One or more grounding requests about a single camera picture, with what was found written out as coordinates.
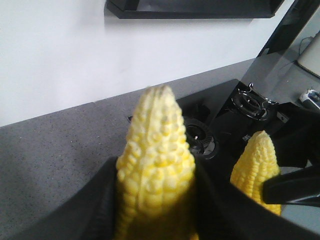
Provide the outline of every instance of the black wall shelf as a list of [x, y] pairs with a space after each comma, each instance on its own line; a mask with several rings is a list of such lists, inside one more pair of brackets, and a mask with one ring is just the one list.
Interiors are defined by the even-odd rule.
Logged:
[[119, 19], [264, 19], [284, 0], [107, 0]]

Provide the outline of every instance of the corn cob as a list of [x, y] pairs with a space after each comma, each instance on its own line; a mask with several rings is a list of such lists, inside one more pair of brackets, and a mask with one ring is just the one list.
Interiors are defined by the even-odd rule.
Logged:
[[265, 131], [259, 131], [248, 141], [234, 165], [230, 182], [258, 204], [280, 215], [280, 204], [266, 204], [262, 199], [263, 182], [279, 174], [272, 140]]
[[195, 160], [168, 86], [151, 87], [134, 111], [116, 163], [115, 240], [189, 240], [194, 235]]

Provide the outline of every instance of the wall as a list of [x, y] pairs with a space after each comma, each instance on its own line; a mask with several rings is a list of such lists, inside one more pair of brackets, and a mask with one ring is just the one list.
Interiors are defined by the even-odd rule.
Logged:
[[105, 0], [0, 1], [0, 126], [255, 58], [292, 3], [270, 19], [127, 20]]

